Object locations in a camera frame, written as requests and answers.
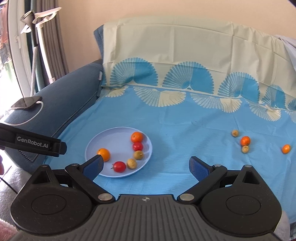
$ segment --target wall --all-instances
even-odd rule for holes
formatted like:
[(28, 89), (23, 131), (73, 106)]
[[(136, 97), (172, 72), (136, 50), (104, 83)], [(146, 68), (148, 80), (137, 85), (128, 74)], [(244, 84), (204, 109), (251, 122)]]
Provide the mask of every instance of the wall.
[(296, 38), (296, 8), (288, 0), (59, 0), (69, 70), (100, 58), (93, 31), (109, 20), (139, 15), (187, 15), (232, 21)]

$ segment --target gray curtain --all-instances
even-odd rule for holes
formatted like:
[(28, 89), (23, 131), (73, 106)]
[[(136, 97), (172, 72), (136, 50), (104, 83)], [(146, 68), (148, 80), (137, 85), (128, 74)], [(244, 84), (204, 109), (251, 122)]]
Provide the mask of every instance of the gray curtain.
[[(36, 12), (43, 12), (58, 7), (57, 0), (36, 0)], [(43, 24), (46, 56), (52, 76), (57, 80), (66, 75), (69, 70), (62, 42), (59, 13)]]

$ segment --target plate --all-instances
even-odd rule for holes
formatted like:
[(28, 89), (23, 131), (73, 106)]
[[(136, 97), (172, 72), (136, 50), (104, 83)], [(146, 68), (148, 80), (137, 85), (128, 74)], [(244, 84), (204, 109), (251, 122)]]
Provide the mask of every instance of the plate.
[(152, 143), (147, 135), (141, 132), (144, 135), (142, 144), (144, 158), (142, 160), (136, 160), (137, 168), (128, 169), (126, 168), (124, 172), (114, 172), (112, 164), (116, 161), (122, 161), (126, 163), (129, 158), (133, 158), (134, 150), (132, 148), (133, 143), (131, 142), (131, 134), (135, 131), (141, 132), (137, 129), (130, 127), (115, 127), (108, 130), (105, 130), (97, 134), (91, 141), (88, 143), (85, 149), (85, 160), (89, 160), (96, 155), (98, 149), (106, 148), (111, 154), (109, 161), (104, 162), (104, 168), (99, 175), (104, 177), (127, 177), (132, 175), (139, 170), (141, 170), (149, 161), (152, 154)]

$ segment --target small tan fruit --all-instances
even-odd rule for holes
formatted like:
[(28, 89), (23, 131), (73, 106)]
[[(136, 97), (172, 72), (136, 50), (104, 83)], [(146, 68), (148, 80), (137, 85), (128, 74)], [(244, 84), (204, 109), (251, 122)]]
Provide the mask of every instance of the small tan fruit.
[(133, 154), (133, 157), (136, 160), (142, 160), (143, 157), (144, 157), (144, 152), (142, 152), (142, 151), (135, 151), (134, 154)]
[(238, 137), (238, 135), (239, 135), (239, 131), (238, 131), (238, 130), (233, 130), (233, 131), (231, 132), (231, 135), (232, 135), (233, 137)]
[(137, 168), (137, 162), (135, 159), (128, 159), (128, 161), (126, 162), (126, 165), (129, 169), (136, 169)]
[(249, 151), (249, 146), (243, 146), (242, 147), (242, 152), (247, 153)]

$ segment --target black phone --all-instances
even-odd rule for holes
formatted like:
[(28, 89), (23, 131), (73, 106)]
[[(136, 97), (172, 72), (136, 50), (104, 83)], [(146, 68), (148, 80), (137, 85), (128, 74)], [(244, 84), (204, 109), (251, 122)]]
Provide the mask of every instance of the black phone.
[(32, 108), (37, 101), (42, 100), (42, 96), (24, 97), (11, 106), (12, 110), (27, 110)]

